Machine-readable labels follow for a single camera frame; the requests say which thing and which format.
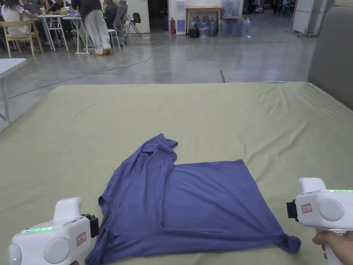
concrete floor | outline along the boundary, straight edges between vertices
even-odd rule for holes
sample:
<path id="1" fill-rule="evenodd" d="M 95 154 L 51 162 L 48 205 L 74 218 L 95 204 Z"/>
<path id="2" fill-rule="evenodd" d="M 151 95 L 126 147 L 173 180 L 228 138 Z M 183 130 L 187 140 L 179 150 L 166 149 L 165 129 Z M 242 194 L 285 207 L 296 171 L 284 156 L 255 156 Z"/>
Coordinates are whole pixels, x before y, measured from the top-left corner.
<path id="1" fill-rule="evenodd" d="M 221 83 L 220 70 L 225 82 L 306 81 L 316 39 L 286 33 L 290 16 L 267 11 L 250 15 L 250 20 L 250 39 L 190 39 L 160 32 L 132 36 L 121 52 L 116 47 L 104 57 L 74 55 L 75 45 L 70 52 L 48 50 L 35 58 L 30 51 L 22 56 L 14 51 L 13 58 L 25 57 L 28 63 L 5 80 L 10 118 L 68 84 Z M 7 53 L 0 52 L 0 58 L 8 58 Z M 0 131 L 5 126 L 0 121 Z"/>

white table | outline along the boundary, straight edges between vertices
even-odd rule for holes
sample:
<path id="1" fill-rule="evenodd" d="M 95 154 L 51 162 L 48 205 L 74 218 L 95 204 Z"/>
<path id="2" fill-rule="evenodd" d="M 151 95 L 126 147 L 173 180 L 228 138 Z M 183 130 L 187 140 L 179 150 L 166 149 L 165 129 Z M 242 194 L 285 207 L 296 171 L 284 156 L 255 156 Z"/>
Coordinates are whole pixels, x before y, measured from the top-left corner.
<path id="1" fill-rule="evenodd" d="M 8 111 L 8 101 L 5 89 L 5 76 L 11 74 L 12 72 L 18 70 L 27 63 L 24 58 L 18 59 L 0 59 L 0 79 L 2 82 L 2 94 L 4 95 L 4 106 L 5 106 L 5 116 L 0 113 L 0 118 L 10 124 L 10 114 Z"/>
<path id="2" fill-rule="evenodd" d="M 74 23 L 74 25 L 75 25 L 76 32 L 77 32 L 77 52 L 75 52 L 75 54 L 91 54 L 91 52 L 88 51 L 88 36 L 87 36 L 88 33 L 87 33 L 87 30 L 86 30 L 86 28 L 85 28 L 85 26 L 83 24 L 83 21 L 82 21 L 81 17 L 79 17 L 79 16 L 76 16 L 76 17 L 68 16 L 68 17 L 64 17 L 62 19 L 71 20 Z M 81 25 L 83 26 L 83 28 L 84 28 L 84 30 L 86 32 L 86 52 L 80 52 L 80 50 L 79 50 L 79 41 L 80 41 L 79 38 L 81 37 L 81 39 L 82 39 L 82 36 L 80 36 L 80 30 L 78 28 L 78 23 L 79 22 L 81 22 Z"/>
<path id="3" fill-rule="evenodd" d="M 66 38 L 65 38 L 65 34 L 64 34 L 64 29 L 61 24 L 61 19 L 64 17 L 67 17 L 67 16 L 68 15 L 40 15 L 39 16 L 39 18 L 42 20 L 43 27 L 46 31 L 46 36 L 47 36 L 48 42 L 50 43 L 50 48 L 53 49 L 54 51 L 55 51 L 55 46 L 54 46 L 52 35 L 50 34 L 51 30 L 55 31 L 55 35 L 56 35 L 56 39 L 58 41 L 59 47 L 60 47 L 60 43 L 59 43 L 57 30 L 61 30 L 62 37 L 65 42 L 66 50 L 68 51 Z"/>

blue t-shirt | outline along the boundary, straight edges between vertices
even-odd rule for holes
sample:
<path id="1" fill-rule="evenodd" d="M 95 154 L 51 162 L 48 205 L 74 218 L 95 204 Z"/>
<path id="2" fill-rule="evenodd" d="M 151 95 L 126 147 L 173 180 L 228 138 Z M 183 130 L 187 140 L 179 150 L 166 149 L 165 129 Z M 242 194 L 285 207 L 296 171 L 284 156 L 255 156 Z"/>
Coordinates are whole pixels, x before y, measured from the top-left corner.
<path id="1" fill-rule="evenodd" d="M 160 134 L 116 169 L 98 199 L 103 221 L 88 265 L 268 245 L 299 251 L 242 160 L 174 165 L 177 144 Z"/>

wooden chair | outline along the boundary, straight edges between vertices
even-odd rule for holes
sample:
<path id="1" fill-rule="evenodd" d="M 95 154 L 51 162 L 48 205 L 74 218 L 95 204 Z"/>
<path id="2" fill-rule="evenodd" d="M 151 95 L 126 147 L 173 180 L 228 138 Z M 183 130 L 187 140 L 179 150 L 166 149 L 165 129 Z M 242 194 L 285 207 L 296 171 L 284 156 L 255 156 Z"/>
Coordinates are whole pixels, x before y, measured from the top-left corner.
<path id="1" fill-rule="evenodd" d="M 20 37 L 16 37 L 16 36 L 12 36 L 12 35 L 8 34 L 8 32 L 7 32 L 7 28 L 8 27 L 20 27 L 20 26 L 21 27 L 22 26 L 28 26 L 29 34 L 28 35 L 23 35 L 23 36 L 20 36 Z M 10 56 L 10 58 L 11 58 L 11 49 L 10 49 L 10 43 L 9 43 L 10 41 L 16 42 L 20 54 L 22 54 L 22 51 L 21 51 L 20 46 L 18 45 L 18 41 L 30 41 L 31 49 L 32 49 L 32 56 L 34 57 L 33 37 L 37 38 L 37 41 L 39 43 L 39 48 L 41 49 L 41 52 L 43 53 L 43 47 L 42 47 L 41 41 L 39 39 L 39 35 L 38 35 L 38 31 L 37 31 L 36 25 L 34 24 L 33 21 L 29 20 L 29 21 L 0 22 L 0 27 L 3 27 L 4 31 L 5 31 L 7 50 L 8 50 L 8 55 Z"/>

red label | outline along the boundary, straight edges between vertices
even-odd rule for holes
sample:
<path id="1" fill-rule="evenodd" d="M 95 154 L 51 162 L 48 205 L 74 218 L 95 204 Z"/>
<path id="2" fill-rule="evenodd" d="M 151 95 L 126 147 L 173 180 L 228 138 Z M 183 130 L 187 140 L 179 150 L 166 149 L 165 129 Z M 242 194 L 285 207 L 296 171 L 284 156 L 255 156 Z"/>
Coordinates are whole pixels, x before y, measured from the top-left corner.
<path id="1" fill-rule="evenodd" d="M 80 234 L 77 238 L 76 238 L 76 245 L 81 245 L 83 242 L 86 241 L 86 232 Z"/>
<path id="2" fill-rule="evenodd" d="M 301 206 L 301 211 L 302 213 L 310 213 L 311 210 L 311 204 L 304 204 Z"/>

